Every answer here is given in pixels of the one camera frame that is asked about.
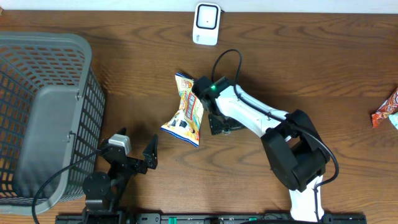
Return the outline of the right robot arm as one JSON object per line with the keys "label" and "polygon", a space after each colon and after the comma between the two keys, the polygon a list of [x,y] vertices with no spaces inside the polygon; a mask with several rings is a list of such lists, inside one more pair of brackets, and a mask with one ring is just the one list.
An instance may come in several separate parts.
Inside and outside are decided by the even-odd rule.
{"label": "right robot arm", "polygon": [[271,170],[289,190],[294,220],[322,220],[320,187],[331,156],[307,114],[267,106],[226,77],[201,77],[192,92],[209,113],[213,135],[247,128],[260,137]]}

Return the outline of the green orange snack packet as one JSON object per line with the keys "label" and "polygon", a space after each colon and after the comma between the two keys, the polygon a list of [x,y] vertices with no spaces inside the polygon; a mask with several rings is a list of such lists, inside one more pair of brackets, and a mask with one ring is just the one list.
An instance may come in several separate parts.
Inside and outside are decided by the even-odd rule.
{"label": "green orange snack packet", "polygon": [[390,114],[390,115],[388,116],[388,118],[389,118],[391,124],[392,124],[396,129],[398,129],[398,113]]}

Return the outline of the cream yellow snack bag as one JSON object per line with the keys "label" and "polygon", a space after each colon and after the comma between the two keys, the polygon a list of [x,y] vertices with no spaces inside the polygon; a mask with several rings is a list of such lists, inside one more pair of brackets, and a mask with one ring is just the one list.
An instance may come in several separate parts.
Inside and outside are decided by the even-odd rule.
{"label": "cream yellow snack bag", "polygon": [[192,92],[195,80],[176,73],[175,81],[180,96],[179,108],[170,121],[162,125],[160,129],[198,147],[204,109],[201,101]]}

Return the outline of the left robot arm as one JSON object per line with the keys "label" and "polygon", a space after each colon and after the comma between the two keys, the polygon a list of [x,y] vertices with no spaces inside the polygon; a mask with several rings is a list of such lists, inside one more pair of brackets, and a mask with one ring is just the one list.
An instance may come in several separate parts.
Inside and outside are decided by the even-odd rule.
{"label": "left robot arm", "polygon": [[137,174],[156,169],[158,135],[154,135],[143,151],[143,159],[129,157],[131,141],[126,128],[103,140],[99,155],[110,164],[109,171],[96,171],[83,181],[86,195],[83,223],[135,223],[133,214],[120,206],[127,185]]}

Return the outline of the red snack packet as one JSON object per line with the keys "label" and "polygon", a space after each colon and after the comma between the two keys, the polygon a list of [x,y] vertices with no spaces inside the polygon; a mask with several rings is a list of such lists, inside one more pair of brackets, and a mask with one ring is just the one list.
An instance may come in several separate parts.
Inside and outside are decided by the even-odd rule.
{"label": "red snack packet", "polygon": [[371,115],[371,121],[374,128],[378,127],[379,124],[389,115],[391,115],[397,109],[397,90]]}

